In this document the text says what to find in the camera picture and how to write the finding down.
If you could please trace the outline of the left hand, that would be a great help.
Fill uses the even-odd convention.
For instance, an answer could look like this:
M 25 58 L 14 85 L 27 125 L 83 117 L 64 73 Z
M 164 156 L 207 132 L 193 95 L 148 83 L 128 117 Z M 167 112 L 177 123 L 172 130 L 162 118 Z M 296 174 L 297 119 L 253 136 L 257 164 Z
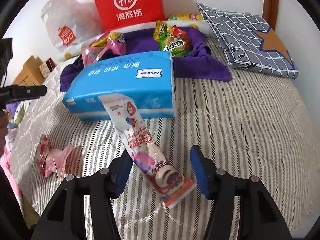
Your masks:
M 0 157 L 4 153 L 4 146 L 6 145 L 5 137 L 8 134 L 8 125 L 9 119 L 7 114 L 1 110 L 1 116 L 0 116 Z

